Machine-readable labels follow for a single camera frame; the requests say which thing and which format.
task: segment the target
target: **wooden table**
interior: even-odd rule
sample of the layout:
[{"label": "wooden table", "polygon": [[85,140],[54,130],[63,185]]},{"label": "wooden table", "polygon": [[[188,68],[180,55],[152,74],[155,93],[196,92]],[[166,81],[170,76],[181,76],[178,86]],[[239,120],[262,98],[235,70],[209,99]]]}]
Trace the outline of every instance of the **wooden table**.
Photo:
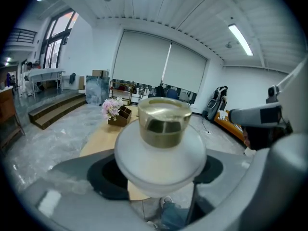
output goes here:
[{"label": "wooden table", "polygon": [[[130,123],[138,119],[138,108],[126,106],[132,111]],[[87,156],[101,151],[114,149],[116,138],[123,127],[109,125],[104,121],[101,126],[91,135],[88,143],[83,147],[79,156]],[[143,200],[149,198],[128,181],[128,192],[130,200]]]},{"label": "wooden table", "polygon": [[16,128],[3,141],[0,141],[0,149],[2,149],[17,133],[22,132],[25,134],[15,110],[12,88],[13,87],[6,87],[4,90],[0,90],[0,124],[5,123],[14,116]]}]

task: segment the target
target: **wooden cabinet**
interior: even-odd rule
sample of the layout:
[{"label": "wooden cabinet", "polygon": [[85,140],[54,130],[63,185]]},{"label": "wooden cabinet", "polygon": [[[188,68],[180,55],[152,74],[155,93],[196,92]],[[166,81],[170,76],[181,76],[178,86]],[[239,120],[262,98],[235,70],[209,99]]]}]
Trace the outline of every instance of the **wooden cabinet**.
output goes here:
[{"label": "wooden cabinet", "polygon": [[0,141],[0,148],[4,147],[17,133],[22,132],[25,134],[16,114],[12,88],[7,88],[0,92],[0,124],[5,123],[12,116],[15,118],[16,129]]}]

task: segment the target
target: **wooden platform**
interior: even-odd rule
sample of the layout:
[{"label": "wooden platform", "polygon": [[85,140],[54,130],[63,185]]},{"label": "wooden platform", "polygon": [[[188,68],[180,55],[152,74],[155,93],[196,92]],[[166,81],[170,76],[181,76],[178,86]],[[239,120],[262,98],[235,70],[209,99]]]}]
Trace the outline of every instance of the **wooden platform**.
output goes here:
[{"label": "wooden platform", "polygon": [[[131,119],[129,123],[138,119],[138,108],[136,106],[125,106],[131,110]],[[116,138],[122,131],[123,127],[109,125],[107,121],[91,135],[87,144],[83,147],[79,156],[87,156],[101,151],[114,149]],[[144,200],[149,197],[143,194],[133,183],[128,181],[127,190],[130,200]]]},{"label": "wooden platform", "polygon": [[35,110],[30,111],[28,115],[31,123],[40,129],[46,129],[52,123],[85,103],[85,94],[76,93],[55,102],[45,104]]}]

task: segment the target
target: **white table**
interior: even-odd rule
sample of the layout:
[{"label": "white table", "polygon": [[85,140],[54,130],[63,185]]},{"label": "white table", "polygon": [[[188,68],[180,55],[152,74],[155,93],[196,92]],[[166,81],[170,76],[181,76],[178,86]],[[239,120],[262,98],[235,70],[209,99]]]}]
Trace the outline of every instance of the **white table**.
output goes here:
[{"label": "white table", "polygon": [[62,68],[43,68],[43,69],[31,69],[29,73],[29,81],[32,83],[32,90],[33,90],[33,96],[35,99],[35,90],[34,90],[34,84],[37,82],[42,82],[42,81],[49,81],[49,80],[54,80],[57,81],[57,89],[59,88],[58,86],[58,80],[60,81],[60,87],[62,88],[62,72],[64,73],[65,71]]}]

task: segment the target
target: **railing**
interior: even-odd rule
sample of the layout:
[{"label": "railing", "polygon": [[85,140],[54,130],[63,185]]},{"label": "railing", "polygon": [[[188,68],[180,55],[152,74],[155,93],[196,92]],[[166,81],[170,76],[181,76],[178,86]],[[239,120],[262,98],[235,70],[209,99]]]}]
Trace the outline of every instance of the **railing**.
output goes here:
[{"label": "railing", "polygon": [[34,37],[37,34],[37,32],[26,30],[26,29],[20,29],[20,28],[14,28],[8,39],[7,42],[24,42],[24,43],[30,43],[33,44]]}]

